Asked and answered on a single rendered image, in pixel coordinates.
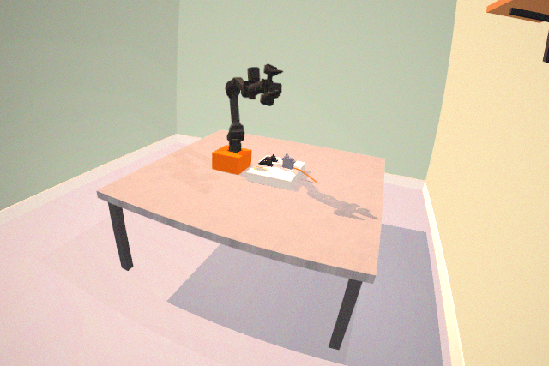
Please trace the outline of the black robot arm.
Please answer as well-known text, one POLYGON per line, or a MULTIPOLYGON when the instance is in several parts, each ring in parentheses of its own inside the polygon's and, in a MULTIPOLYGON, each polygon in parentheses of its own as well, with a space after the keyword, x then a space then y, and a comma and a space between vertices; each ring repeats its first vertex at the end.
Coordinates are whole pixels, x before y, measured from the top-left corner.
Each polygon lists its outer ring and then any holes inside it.
MULTIPOLYGON (((244 126, 239 122, 239 107, 238 107, 238 96, 240 94, 243 98, 256 99, 257 93, 255 93, 254 85, 256 81, 260 81, 260 68, 259 67, 249 67, 248 72, 248 81, 244 81, 242 77, 235 77, 227 82, 225 89, 226 94, 230 100, 231 108, 231 118, 232 125, 227 134, 227 139, 229 140, 229 149, 227 151, 238 153, 242 151, 241 141, 244 140, 244 126)), ((272 90, 278 91, 282 89, 282 84, 272 81, 272 90)))

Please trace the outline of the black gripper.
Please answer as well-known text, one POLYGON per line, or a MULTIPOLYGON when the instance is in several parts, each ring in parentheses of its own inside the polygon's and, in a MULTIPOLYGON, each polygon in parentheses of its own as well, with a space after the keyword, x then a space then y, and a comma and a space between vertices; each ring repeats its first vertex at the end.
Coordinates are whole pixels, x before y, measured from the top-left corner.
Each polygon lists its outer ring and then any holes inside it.
POLYGON ((271 64, 264 65, 263 73, 267 74, 267 79, 261 79, 261 81, 256 81, 254 85, 255 93, 261 94, 260 103, 267 106, 272 106, 275 102, 275 96, 281 93, 281 90, 273 91, 272 90, 272 78, 279 73, 283 73, 282 70, 277 70, 277 68, 271 64))

